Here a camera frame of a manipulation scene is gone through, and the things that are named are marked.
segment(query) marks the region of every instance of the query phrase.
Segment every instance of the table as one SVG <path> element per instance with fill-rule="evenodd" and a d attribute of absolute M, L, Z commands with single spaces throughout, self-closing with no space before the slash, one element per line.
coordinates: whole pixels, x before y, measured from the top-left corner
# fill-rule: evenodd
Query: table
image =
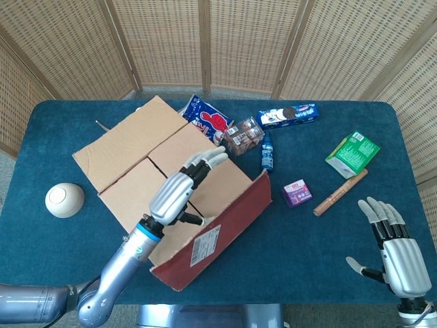
<path fill-rule="evenodd" d="M 103 134 L 95 120 L 114 126 L 144 103 L 49 100 L 36 106 L 0 217 L 0 282 L 77 284 L 100 274 L 126 233 L 71 155 Z M 185 101 L 168 103 L 179 109 Z M 211 103 L 239 121 L 261 109 L 308 101 Z M 315 103 L 318 121 L 270 131 L 273 202 L 265 212 L 182 292 L 153 277 L 149 264 L 120 303 L 394 303 L 385 286 L 357 275 L 345 262 L 350 255 L 369 267 L 382 265 L 371 227 L 356 205 L 368 195 L 392 203 L 404 216 L 437 283 L 437 256 L 394 110 L 382 102 Z M 344 182 L 324 159 L 355 130 L 381 151 L 367 166 L 368 176 L 317 218 L 313 208 Z M 253 163 L 260 163 L 260 156 L 257 148 L 235 162 L 254 178 L 260 167 Z M 313 199 L 289 209 L 281 187 L 301 178 Z M 46 192 L 59 182 L 77 183 L 85 192 L 84 207 L 69 219 L 51 216 L 44 206 Z M 433 288 L 428 299 L 436 295 Z"/>

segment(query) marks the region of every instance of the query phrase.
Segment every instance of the green package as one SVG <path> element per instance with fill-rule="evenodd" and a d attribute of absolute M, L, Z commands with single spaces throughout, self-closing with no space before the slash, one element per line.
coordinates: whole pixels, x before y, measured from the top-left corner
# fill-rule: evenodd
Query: green package
<path fill-rule="evenodd" d="M 355 131 L 344 138 L 325 161 L 348 179 L 359 174 L 379 149 L 378 145 Z"/>

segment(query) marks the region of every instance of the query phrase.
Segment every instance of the small blue bottle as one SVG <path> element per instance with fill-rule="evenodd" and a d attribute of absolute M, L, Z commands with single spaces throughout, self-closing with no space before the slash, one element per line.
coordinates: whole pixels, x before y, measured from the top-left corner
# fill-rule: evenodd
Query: small blue bottle
<path fill-rule="evenodd" d="M 268 172 L 273 171 L 273 145 L 269 131 L 266 132 L 261 145 L 261 167 Z"/>

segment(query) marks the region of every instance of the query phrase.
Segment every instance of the purple box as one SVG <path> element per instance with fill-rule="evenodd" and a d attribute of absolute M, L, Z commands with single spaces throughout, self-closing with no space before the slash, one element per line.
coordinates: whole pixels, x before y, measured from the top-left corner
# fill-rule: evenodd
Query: purple box
<path fill-rule="evenodd" d="M 282 194 L 290 208 L 310 200 L 313 196 L 303 180 L 288 184 L 282 188 Z"/>

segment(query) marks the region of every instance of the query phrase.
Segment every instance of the brown paper tube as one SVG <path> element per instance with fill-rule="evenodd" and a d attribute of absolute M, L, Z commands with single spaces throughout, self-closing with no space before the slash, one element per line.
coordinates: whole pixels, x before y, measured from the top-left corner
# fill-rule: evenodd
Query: brown paper tube
<path fill-rule="evenodd" d="M 316 217 L 319 217 L 323 213 L 326 212 L 328 208 L 330 208 L 332 205 L 337 202 L 340 198 L 343 197 L 345 193 L 347 193 L 354 185 L 356 185 L 362 178 L 364 178 L 367 175 L 368 171 L 366 169 L 363 169 L 360 174 L 351 177 L 348 179 L 343 185 L 338 188 L 332 195 L 330 195 L 328 198 L 326 198 L 319 206 L 314 208 L 313 213 Z"/>

